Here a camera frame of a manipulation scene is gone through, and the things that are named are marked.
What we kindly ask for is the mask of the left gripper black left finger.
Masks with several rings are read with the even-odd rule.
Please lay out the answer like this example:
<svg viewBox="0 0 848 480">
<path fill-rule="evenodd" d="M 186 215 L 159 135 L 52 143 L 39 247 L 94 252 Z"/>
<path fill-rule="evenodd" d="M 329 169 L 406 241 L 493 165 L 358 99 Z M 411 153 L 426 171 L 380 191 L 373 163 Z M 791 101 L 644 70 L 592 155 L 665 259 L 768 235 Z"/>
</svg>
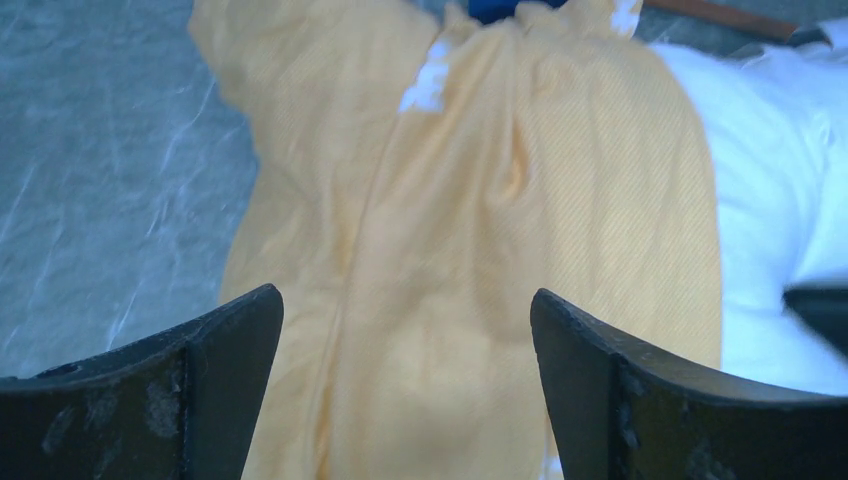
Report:
<svg viewBox="0 0 848 480">
<path fill-rule="evenodd" d="M 266 284 L 194 320 L 1 381 L 5 479 L 238 479 L 283 324 Z"/>
</svg>

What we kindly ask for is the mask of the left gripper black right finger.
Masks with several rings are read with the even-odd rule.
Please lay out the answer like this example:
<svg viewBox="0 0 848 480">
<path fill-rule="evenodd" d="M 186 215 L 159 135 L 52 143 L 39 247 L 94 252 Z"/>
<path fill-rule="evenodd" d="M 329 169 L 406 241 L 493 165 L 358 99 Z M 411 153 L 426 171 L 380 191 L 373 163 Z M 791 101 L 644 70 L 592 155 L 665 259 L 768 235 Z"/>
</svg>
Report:
<svg viewBox="0 0 848 480">
<path fill-rule="evenodd" d="M 530 322 L 568 479 L 843 479 L 847 401 L 743 379 L 548 290 Z"/>
</svg>

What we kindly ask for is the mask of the white pillow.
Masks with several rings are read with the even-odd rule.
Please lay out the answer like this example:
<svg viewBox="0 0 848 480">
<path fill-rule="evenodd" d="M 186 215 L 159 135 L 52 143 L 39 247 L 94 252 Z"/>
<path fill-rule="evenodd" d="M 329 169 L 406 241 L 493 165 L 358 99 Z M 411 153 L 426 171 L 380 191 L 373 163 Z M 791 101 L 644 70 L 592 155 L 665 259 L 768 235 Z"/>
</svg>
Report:
<svg viewBox="0 0 848 480">
<path fill-rule="evenodd" d="M 801 46 L 719 58 L 657 43 L 693 101 L 716 177 L 726 373 L 843 395 L 847 359 L 784 305 L 847 280 L 847 21 Z"/>
</svg>

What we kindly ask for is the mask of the blue orange cartoon pillowcase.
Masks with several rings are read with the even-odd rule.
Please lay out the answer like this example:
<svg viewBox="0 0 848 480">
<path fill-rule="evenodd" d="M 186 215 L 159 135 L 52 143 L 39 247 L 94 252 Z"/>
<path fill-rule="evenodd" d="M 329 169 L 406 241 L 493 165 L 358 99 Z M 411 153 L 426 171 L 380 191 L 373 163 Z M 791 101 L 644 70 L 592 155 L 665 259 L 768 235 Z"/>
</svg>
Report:
<svg viewBox="0 0 848 480">
<path fill-rule="evenodd" d="M 640 9 L 195 3 L 260 159 L 221 297 L 286 301 L 246 478 L 549 478 L 541 288 L 719 366 L 711 156 Z"/>
</svg>

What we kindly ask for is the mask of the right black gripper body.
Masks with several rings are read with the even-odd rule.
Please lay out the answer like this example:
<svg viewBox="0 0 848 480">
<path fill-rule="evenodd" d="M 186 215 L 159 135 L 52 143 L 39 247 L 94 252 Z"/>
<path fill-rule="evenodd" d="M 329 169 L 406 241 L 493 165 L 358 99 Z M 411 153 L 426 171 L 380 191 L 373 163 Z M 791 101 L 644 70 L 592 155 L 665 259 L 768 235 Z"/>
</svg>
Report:
<svg viewBox="0 0 848 480">
<path fill-rule="evenodd" d="M 847 360 L 847 284 L 806 283 L 782 296 L 789 313 L 790 345 L 799 355 Z"/>
</svg>

